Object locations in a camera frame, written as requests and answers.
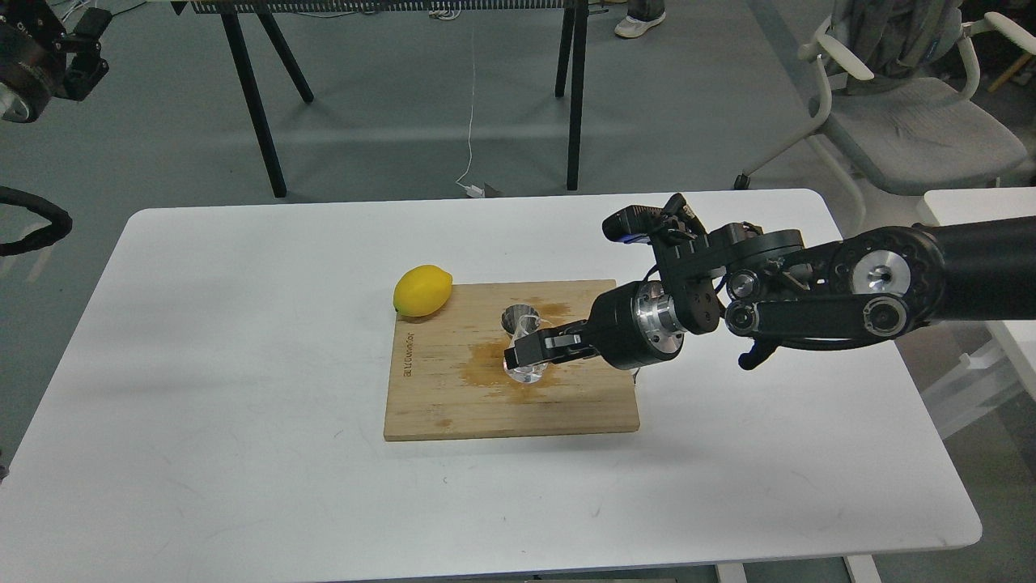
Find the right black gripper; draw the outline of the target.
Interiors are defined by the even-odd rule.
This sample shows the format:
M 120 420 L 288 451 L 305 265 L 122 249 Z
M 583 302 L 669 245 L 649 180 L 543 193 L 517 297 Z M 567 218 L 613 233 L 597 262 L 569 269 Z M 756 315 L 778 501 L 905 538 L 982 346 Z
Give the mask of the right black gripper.
M 598 351 L 612 368 L 630 370 L 677 358 L 686 330 L 662 283 L 648 280 L 598 296 L 588 320 L 541 327 L 537 332 L 549 363 L 595 358 Z

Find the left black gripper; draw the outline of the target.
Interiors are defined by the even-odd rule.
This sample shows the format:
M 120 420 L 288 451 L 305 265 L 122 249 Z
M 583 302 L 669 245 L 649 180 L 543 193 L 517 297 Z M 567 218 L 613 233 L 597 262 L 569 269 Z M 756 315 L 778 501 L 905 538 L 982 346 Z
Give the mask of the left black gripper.
M 110 11 L 87 8 L 66 33 L 48 1 L 1 1 L 2 119 L 37 121 L 55 96 L 85 100 L 108 71 L 100 36 L 112 19 Z M 73 55 L 67 67 L 64 54 Z

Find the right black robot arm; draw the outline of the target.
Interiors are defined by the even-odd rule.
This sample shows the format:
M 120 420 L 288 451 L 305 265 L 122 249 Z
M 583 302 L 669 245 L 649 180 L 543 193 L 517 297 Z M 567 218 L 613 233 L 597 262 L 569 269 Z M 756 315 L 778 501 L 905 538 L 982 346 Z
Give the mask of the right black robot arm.
M 586 320 L 539 329 L 503 351 L 508 369 L 599 357 L 634 369 L 677 358 L 688 334 L 725 324 L 754 341 L 740 368 L 778 347 L 868 347 L 933 321 L 1032 320 L 1035 221 L 890 226 L 806 247 L 798 230 L 747 222 L 707 230 L 684 196 L 633 204 L 602 224 L 623 244 L 648 243 L 658 279 L 598 296 Z

